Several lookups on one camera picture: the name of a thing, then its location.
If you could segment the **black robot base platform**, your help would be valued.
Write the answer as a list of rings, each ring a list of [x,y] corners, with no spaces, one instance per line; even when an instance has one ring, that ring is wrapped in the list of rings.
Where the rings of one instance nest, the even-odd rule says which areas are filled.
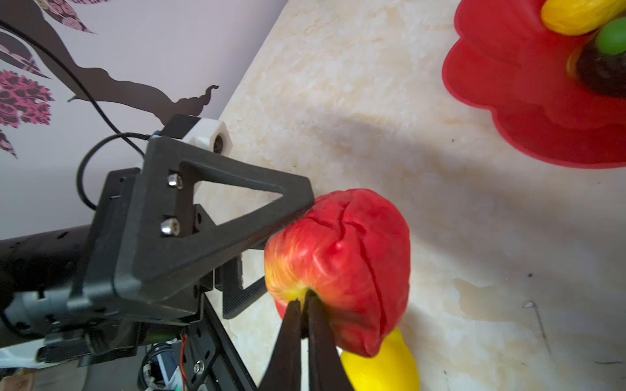
[[[256,390],[208,300],[201,319],[177,337],[150,345],[137,375],[139,390]]]

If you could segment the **red pomegranate fruit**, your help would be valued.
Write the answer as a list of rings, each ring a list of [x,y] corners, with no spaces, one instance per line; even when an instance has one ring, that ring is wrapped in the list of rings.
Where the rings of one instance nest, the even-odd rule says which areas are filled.
[[[279,315],[312,291],[322,301],[336,346],[373,358],[409,302],[409,225],[368,189],[316,199],[264,250],[265,281]]]

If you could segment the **red flower-shaped fruit bowl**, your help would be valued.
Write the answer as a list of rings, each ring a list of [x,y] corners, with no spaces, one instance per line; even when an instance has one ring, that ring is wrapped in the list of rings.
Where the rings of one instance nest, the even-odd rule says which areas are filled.
[[[491,112],[502,137],[540,161],[580,169],[625,165],[625,101],[588,90],[567,61],[590,36],[556,34],[541,1],[463,1],[443,83]]]

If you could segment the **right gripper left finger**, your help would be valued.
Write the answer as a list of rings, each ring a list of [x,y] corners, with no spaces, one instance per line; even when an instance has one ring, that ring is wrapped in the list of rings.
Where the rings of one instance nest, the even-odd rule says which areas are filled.
[[[259,391],[300,391],[302,320],[301,302],[291,301],[286,308],[267,371],[258,387]]]

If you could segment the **yellow lemon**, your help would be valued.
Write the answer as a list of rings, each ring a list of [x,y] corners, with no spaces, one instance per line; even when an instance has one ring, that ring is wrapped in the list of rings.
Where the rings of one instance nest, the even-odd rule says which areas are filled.
[[[384,340],[376,357],[363,358],[343,351],[340,360],[354,390],[420,389],[415,359],[398,328]]]

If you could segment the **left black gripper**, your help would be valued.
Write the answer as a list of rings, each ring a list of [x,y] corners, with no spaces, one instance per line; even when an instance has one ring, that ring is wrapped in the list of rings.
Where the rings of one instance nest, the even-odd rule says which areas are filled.
[[[280,198],[220,225],[193,203],[214,182]],[[111,172],[87,226],[1,243],[1,345],[43,340],[37,361],[122,357],[169,340],[205,314],[202,275],[308,210],[308,178],[179,140],[148,142],[142,171]]]

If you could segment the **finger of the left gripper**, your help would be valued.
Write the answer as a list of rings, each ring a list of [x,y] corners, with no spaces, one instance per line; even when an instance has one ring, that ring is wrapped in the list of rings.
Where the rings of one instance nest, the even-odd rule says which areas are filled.
[[[241,255],[216,269],[215,288],[223,295],[224,319],[236,318],[267,292],[264,277],[244,287]]]

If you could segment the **small yellow quince fruit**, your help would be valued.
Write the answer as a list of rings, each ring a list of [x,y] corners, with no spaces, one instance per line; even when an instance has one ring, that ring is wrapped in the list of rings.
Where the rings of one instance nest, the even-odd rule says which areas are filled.
[[[544,26],[565,36],[580,36],[625,12],[624,0],[549,0],[541,8]]]

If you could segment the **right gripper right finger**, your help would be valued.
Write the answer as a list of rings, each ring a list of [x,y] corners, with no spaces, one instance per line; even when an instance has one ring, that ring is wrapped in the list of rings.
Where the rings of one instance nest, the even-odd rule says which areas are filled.
[[[354,391],[337,351],[334,333],[316,294],[306,293],[309,390]]]

